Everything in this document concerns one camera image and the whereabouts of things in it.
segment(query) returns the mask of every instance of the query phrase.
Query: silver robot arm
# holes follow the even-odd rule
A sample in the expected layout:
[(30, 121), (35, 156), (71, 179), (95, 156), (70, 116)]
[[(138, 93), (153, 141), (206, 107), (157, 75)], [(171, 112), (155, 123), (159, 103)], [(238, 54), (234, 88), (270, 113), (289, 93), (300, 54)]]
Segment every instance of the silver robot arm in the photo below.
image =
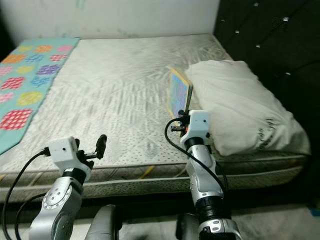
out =
[[(191, 110), (189, 122), (182, 123), (182, 129), (187, 131), (180, 142), (189, 154), (216, 174), (216, 161), (207, 147), (210, 136), (209, 124), (210, 116), (207, 111)], [(220, 184), (192, 158), (188, 159), (186, 170), (190, 176), (190, 190), (198, 218), (199, 239), (241, 240), (237, 224), (231, 220), (231, 213), (225, 205), (225, 196)], [(186, 216), (185, 221), (190, 222), (190, 216)], [(182, 239), (192, 238), (185, 235)]]
[(83, 183), (89, 180), (94, 162), (101, 159), (106, 148), (107, 136), (102, 135), (94, 153), (78, 151), (79, 140), (73, 137), (56, 140), (49, 144), (53, 162), (61, 177), (52, 185), (42, 200), (41, 210), (33, 220), (30, 240), (68, 240), (73, 230), (75, 215), (81, 207)]

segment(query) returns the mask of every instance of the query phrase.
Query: polka dot sheet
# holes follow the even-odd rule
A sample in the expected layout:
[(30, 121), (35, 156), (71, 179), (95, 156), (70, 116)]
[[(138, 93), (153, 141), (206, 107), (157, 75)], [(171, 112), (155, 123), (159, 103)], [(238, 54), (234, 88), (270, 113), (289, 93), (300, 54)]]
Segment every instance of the polka dot sheet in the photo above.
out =
[(23, 41), (0, 63), (0, 154), (18, 144), (79, 38)]

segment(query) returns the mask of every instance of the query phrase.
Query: pillow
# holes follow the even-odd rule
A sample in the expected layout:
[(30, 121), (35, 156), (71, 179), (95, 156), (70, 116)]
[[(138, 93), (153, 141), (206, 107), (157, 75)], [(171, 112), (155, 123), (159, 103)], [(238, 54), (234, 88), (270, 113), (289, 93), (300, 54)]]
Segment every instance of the pillow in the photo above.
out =
[(310, 154), (308, 136), (243, 61), (202, 61), (186, 71), (222, 156), (257, 151)]

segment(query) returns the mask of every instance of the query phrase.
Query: black tufted headboard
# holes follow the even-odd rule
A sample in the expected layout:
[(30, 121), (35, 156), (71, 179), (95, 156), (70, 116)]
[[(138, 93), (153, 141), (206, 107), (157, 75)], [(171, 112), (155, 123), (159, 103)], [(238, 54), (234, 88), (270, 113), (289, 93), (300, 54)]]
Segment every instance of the black tufted headboard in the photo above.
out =
[(214, 35), (306, 130), (304, 182), (320, 193), (320, 0), (221, 0)]

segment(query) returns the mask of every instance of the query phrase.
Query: patterned mattress fabric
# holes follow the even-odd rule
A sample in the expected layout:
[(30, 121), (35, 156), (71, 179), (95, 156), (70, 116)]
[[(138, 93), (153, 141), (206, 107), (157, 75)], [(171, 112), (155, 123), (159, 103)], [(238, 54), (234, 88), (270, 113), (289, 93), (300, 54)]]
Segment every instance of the patterned mattress fabric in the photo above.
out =
[[(22, 141), (0, 155), (0, 201), (25, 162), (49, 141), (74, 136), (79, 149), (92, 152), (101, 134), (108, 137), (105, 155), (95, 161), (85, 197), (189, 191), (189, 178), (182, 173), (187, 158), (164, 137), (171, 119), (166, 111), (170, 67), (186, 70), (200, 61), (225, 59), (231, 58), (209, 34), (80, 40)], [(190, 108), (200, 108), (196, 94)], [(178, 134), (168, 135), (179, 142)], [(222, 157), (213, 143), (212, 150), (233, 189), (287, 183), (307, 161), (281, 152)], [(47, 191), (58, 176), (50, 157), (37, 158), (11, 201)]]

